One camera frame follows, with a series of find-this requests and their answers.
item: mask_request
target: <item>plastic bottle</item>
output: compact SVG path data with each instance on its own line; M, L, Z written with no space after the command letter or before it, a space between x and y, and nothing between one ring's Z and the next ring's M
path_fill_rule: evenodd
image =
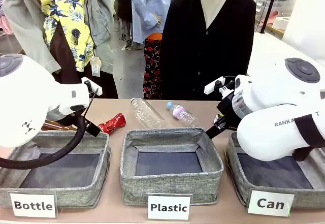
M181 105L168 102L167 108L173 114L173 116L175 116L178 120L183 121L187 126L196 126L198 119Z
M146 128L158 129L166 127L166 121L144 99L131 99L131 106L138 121Z

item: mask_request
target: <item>crumpled red plastic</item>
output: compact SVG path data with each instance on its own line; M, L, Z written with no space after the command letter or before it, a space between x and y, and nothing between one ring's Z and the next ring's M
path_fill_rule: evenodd
M118 113L114 118L105 123L99 124L104 133L111 134L117 127L124 127L126 124L125 117L122 113Z

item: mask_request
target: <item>beige table surface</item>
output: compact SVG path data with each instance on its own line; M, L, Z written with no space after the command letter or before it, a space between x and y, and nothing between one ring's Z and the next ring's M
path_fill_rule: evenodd
M141 129L129 105L130 100L97 99L91 105L88 119L94 123L105 122L117 113L123 113L126 126L113 132L109 139L112 158L109 173L105 182L101 199L94 209L64 209L59 210L58 219L17 218L11 209L0 208L0 220L28 222L133 222L147 221L146 207L126 206L122 203L122 191L119 181L119 166L123 136L128 130ZM149 102L170 124L170 127L180 126L167 111L165 101ZM208 129L217 113L217 102L180 102L199 119L199 126ZM223 151L228 142L230 131L225 131L213 139L222 159ZM10 151L0 148L0 155L7 156ZM190 208L191 223L315 223L325 221L325 210L294 210L291 218L252 215L239 202L232 181L227 171L221 178L219 186L219 201L216 205L194 206Z

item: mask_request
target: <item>hand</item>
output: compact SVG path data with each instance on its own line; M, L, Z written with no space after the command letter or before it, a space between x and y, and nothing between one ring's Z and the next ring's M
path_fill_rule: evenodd
M153 13L154 14L154 16L158 19L158 25L161 25L161 21L162 21L162 19L161 19L161 17L159 17L157 14L155 14L155 13Z

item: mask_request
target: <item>gray fabric bin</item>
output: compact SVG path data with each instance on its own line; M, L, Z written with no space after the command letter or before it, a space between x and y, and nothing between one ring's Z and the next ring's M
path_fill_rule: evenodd
M222 172L222 160L204 129L125 134L120 181L126 205L146 205L147 193L193 194L192 205L215 204Z
M294 194L293 208L325 208L325 153L314 149L303 162L286 156L271 162L256 160L240 148L232 133L225 150L227 168L240 202L249 204L252 190Z
M8 159L25 161L44 157L67 145L74 131L39 132L29 143L15 148ZM109 136L96 138L85 133L68 155L47 166L32 170L0 168L0 205L10 208L8 192L55 192L60 208L94 208L101 196L109 168Z

